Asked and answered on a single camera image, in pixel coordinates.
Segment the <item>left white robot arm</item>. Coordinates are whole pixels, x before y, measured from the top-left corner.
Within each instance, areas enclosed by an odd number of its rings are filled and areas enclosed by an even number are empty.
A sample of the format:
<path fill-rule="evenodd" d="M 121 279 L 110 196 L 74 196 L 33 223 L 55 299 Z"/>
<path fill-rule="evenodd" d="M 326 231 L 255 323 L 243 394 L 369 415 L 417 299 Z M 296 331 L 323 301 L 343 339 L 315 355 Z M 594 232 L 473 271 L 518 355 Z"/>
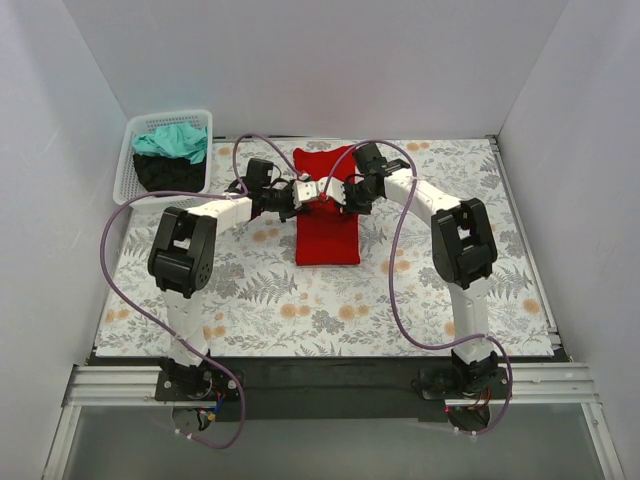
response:
<path fill-rule="evenodd" d="M 274 165 L 252 158 L 240 180 L 220 199 L 163 212 L 152 244 L 148 271 L 162 292 L 167 325 L 174 333 L 160 359 L 157 400 L 214 401 L 238 397 L 228 375 L 203 358 L 209 355 L 202 320 L 203 290 L 213 274 L 216 237 L 264 212 L 281 220 L 296 215 L 294 182 L 272 177 Z"/>

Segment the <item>aluminium frame rail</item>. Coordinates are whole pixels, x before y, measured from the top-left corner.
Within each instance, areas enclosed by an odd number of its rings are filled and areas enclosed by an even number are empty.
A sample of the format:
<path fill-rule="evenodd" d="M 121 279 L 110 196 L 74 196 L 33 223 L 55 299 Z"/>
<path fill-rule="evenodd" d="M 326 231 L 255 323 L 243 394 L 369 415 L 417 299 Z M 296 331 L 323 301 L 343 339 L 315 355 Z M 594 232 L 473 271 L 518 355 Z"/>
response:
<path fill-rule="evenodd" d="M 515 363 L 513 404 L 598 403 L 589 367 L 584 363 Z M 159 369 L 153 366 L 76 368 L 65 403 L 79 406 L 186 406 L 186 401 L 155 398 Z"/>

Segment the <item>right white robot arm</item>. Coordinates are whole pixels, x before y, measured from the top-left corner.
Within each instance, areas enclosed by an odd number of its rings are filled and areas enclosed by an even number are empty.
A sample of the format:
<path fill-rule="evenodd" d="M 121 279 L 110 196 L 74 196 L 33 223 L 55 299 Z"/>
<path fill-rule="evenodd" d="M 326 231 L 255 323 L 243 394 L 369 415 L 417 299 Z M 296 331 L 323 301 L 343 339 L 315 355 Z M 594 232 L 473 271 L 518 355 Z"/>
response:
<path fill-rule="evenodd" d="M 385 198 L 431 229 L 432 260 L 449 290 L 455 335 L 439 347 L 450 351 L 450 365 L 422 371 L 419 391 L 428 399 L 489 393 L 499 374 L 487 305 L 497 247 L 484 203 L 477 198 L 460 200 L 419 179 L 407 152 L 389 161 L 375 141 L 361 141 L 346 152 L 362 178 L 344 184 L 346 212 L 367 213 L 376 199 Z"/>

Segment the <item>white plastic laundry basket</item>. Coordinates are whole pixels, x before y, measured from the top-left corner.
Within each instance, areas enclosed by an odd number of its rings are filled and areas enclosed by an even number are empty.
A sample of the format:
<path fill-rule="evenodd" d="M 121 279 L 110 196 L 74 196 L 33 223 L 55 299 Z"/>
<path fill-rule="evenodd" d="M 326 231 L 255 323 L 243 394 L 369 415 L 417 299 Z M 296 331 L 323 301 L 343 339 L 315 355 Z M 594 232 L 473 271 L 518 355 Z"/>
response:
<path fill-rule="evenodd" d="M 116 179 L 113 189 L 113 199 L 121 205 L 132 198 L 139 200 L 132 207 L 146 213 L 159 212 L 171 205 L 179 205 L 183 208 L 194 204 L 196 193 L 184 191 L 156 191 L 147 192 L 139 183 L 134 165 L 132 142 L 138 135 L 153 132 L 160 126 L 170 124 L 190 123 L 193 127 L 208 129 L 208 149 L 204 159 L 206 163 L 205 187 L 197 193 L 205 193 L 210 188 L 212 173 L 212 133 L 213 118 L 207 110 L 184 110 L 178 112 L 163 112 L 134 117 L 129 120 L 120 152 L 116 171 Z"/>

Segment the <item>black t shirt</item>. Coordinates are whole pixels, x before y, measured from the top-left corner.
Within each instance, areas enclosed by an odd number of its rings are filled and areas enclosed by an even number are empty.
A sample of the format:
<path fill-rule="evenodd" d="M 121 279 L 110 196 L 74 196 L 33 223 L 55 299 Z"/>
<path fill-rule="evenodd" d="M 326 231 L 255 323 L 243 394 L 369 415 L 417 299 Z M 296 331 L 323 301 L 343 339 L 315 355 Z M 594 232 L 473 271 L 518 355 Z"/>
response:
<path fill-rule="evenodd" d="M 189 159 L 133 154 L 139 183 L 147 192 L 184 191 L 197 193 L 205 187 L 206 163 Z"/>

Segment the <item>floral table cloth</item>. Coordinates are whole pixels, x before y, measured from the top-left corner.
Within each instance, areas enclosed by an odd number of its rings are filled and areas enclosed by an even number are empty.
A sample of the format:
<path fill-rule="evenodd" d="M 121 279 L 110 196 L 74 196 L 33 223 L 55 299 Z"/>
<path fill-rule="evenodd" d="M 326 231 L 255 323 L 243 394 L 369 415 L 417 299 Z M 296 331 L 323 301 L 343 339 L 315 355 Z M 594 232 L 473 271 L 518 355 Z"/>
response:
<path fill-rule="evenodd" d="M 491 334 L 512 357 L 553 355 L 555 322 L 514 218 L 490 143 L 408 140 L 419 175 L 488 210 L 498 258 L 489 280 Z M 296 226 L 274 214 L 225 232 L 203 294 L 204 335 L 216 355 L 442 354 L 455 334 L 448 289 L 432 263 L 429 228 L 379 201 L 359 221 L 360 264 L 299 267 Z"/>

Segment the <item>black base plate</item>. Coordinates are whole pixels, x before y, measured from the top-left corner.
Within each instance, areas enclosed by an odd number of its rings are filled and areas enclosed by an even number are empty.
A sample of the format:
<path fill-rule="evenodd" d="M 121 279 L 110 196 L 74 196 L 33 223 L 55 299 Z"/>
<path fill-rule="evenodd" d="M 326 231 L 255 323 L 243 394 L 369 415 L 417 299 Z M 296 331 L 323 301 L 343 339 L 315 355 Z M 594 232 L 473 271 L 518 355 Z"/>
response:
<path fill-rule="evenodd" d="M 190 407 L 222 402 L 220 422 L 401 419 L 444 422 L 455 402 L 486 408 L 507 396 L 504 369 L 463 386 L 448 357 L 231 357 L 208 364 L 160 362 L 154 398 Z"/>

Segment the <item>red t shirt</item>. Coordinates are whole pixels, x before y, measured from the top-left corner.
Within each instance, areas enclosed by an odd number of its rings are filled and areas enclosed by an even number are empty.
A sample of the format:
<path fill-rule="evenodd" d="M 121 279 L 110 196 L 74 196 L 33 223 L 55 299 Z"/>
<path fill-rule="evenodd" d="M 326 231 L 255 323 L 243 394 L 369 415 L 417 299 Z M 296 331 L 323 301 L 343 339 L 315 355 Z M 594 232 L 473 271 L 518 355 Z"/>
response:
<path fill-rule="evenodd" d="M 310 152 L 296 148 L 295 167 L 313 180 L 327 176 L 347 146 Z M 332 201 L 306 204 L 309 211 L 297 216 L 295 262 L 300 267 L 350 266 L 360 263 L 359 226 L 356 214 L 343 214 Z"/>

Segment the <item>teal t shirt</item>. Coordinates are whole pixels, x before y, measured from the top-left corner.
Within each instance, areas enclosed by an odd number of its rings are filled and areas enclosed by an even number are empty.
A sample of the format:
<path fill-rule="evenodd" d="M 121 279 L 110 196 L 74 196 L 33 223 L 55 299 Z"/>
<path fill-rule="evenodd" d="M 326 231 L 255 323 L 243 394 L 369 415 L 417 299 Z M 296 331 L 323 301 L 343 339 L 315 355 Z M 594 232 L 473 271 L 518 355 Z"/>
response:
<path fill-rule="evenodd" d="M 196 165 L 206 157 L 208 139 L 206 127 L 198 129 L 184 122 L 160 126 L 151 133 L 138 135 L 132 142 L 132 148 L 139 155 L 184 158 L 191 165 Z"/>

